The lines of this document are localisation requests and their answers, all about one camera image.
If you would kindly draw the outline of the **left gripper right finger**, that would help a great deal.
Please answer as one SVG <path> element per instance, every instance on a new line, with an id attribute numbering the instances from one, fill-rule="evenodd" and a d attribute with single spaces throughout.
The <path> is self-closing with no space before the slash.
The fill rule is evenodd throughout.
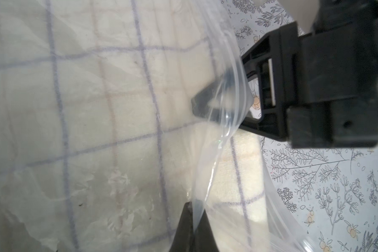
<path id="1" fill-rule="evenodd" d="M 219 252 L 207 214 L 203 214 L 193 238 L 194 252 Z"/>

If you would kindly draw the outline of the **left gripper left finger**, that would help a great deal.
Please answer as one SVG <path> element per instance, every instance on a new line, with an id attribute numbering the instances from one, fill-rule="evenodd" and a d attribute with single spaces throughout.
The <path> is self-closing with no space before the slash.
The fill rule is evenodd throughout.
<path id="1" fill-rule="evenodd" d="M 169 252 L 194 252 L 192 203 L 184 204 Z"/>

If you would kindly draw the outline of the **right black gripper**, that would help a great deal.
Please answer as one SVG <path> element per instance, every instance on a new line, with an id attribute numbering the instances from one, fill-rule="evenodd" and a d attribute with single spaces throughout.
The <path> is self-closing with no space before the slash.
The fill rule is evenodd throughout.
<path id="1" fill-rule="evenodd" d="M 282 33 L 263 36 L 242 56 L 252 103 L 239 128 L 301 148 L 370 148 L 378 144 L 378 1 L 320 1 L 311 32 L 294 58 L 297 101 L 285 112 Z M 234 69 L 191 100 L 196 117 L 232 122 Z"/>

